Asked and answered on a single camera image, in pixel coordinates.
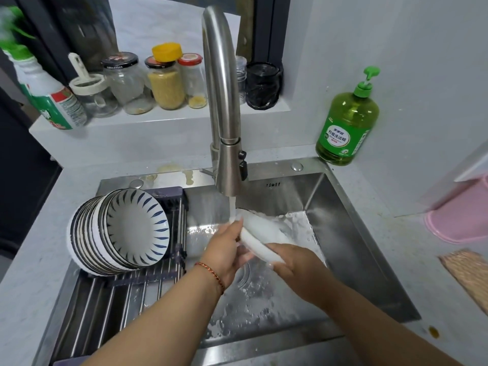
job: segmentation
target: pink basket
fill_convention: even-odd
[[[488,175],[429,212],[425,224],[436,236],[453,244],[488,237]]]

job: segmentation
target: dish rack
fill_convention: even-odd
[[[127,326],[186,272],[188,200],[181,187],[146,190],[161,204],[170,225],[168,250],[156,264],[111,277],[80,271],[50,364],[82,361]]]

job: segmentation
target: hand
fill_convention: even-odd
[[[254,257],[245,246],[237,244],[241,229],[242,219],[220,226],[200,259],[200,262],[215,271],[225,288],[234,281],[237,270]]]
[[[273,270],[303,300],[327,311],[342,285],[310,249],[291,244],[266,244],[285,264],[273,262]]]

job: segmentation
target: gray countertop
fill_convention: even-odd
[[[248,161],[313,156],[314,146],[307,145],[249,152]],[[70,264],[66,225],[76,207],[95,195],[101,179],[210,166],[210,156],[202,156],[64,169],[0,283],[2,364],[32,365]],[[332,170],[422,316],[409,327],[465,365],[488,364],[488,316],[437,258],[461,246],[445,243],[428,232],[422,215],[392,217],[354,163]],[[488,241],[468,247],[488,258]],[[430,336],[429,326],[439,331],[438,339]],[[296,364],[297,360],[315,364],[329,348],[330,342],[313,344],[257,357],[252,364],[269,364],[270,357],[280,365]]]

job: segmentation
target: red string bracelet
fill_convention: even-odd
[[[222,294],[223,294],[223,292],[225,291],[225,286],[224,286],[222,280],[220,280],[220,277],[215,273],[215,271],[212,270],[209,266],[207,266],[205,263],[202,263],[202,262],[197,262],[195,265],[205,267],[212,275],[214,275],[214,277],[219,282],[220,287],[222,288]]]

